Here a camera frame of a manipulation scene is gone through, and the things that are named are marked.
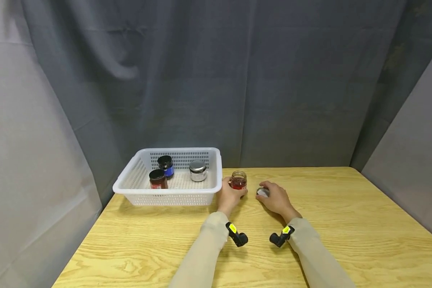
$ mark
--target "blue jar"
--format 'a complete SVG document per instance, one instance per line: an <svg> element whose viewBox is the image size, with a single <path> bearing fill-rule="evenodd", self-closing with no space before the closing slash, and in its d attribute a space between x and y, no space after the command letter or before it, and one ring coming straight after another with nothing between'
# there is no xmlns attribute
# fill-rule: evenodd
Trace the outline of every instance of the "blue jar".
<svg viewBox="0 0 432 288"><path fill-rule="evenodd" d="M158 158L158 167L165 171L165 176L169 180L174 176L173 159L171 156L165 155Z"/></svg>

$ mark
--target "beige sleeve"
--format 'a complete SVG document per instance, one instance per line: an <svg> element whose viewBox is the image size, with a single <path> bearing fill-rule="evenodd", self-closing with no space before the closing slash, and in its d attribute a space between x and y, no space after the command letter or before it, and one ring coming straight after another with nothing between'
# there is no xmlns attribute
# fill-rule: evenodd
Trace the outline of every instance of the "beige sleeve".
<svg viewBox="0 0 432 288"><path fill-rule="evenodd" d="M294 228L288 242L300 257L310 288L355 288L306 219L294 218L288 225Z"/></svg>
<svg viewBox="0 0 432 288"><path fill-rule="evenodd" d="M222 212L211 213L202 224L200 234L171 279L171 288L210 288L216 268L217 257L227 242L229 220Z"/></svg>

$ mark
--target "jar held in hand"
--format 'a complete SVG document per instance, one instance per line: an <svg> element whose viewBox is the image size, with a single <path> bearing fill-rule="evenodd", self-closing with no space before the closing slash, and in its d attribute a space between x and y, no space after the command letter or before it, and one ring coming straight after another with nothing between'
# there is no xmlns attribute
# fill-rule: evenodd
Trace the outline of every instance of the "jar held in hand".
<svg viewBox="0 0 432 288"><path fill-rule="evenodd" d="M232 187L232 189L237 189L237 190L245 189L247 182L248 181L246 179L245 172L234 171L232 173L232 178L230 179L230 187Z"/></svg>

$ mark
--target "jar with red contents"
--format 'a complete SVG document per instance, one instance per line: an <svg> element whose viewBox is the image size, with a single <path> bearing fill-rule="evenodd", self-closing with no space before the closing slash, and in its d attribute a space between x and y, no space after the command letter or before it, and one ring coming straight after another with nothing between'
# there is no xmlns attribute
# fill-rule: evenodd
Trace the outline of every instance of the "jar with red contents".
<svg viewBox="0 0 432 288"><path fill-rule="evenodd" d="M164 170L153 170L149 173L149 181L151 189L168 189L168 181Z"/></svg>
<svg viewBox="0 0 432 288"><path fill-rule="evenodd" d="M232 173L232 177L230 179L230 187L232 187L232 189L237 189L237 190L245 189L246 183L247 183L247 179L246 179L245 172L234 171Z"/></svg>

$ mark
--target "hand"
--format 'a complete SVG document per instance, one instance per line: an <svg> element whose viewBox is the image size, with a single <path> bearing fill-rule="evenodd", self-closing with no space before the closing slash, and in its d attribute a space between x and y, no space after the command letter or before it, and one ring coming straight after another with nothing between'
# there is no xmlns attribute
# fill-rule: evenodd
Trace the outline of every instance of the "hand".
<svg viewBox="0 0 432 288"><path fill-rule="evenodd" d="M285 189L268 181L259 183L259 186L269 189L270 195L267 198L256 195L256 199L263 203L267 209L280 214L286 224L288 224L292 218L302 218L301 214L291 205Z"/></svg>
<svg viewBox="0 0 432 288"><path fill-rule="evenodd" d="M224 213L227 218L232 213L232 210L238 205L240 202L240 198L248 192L247 189L232 189L229 185L231 177L226 177L222 180L222 188L216 194L217 196L217 210L219 212Z"/></svg>

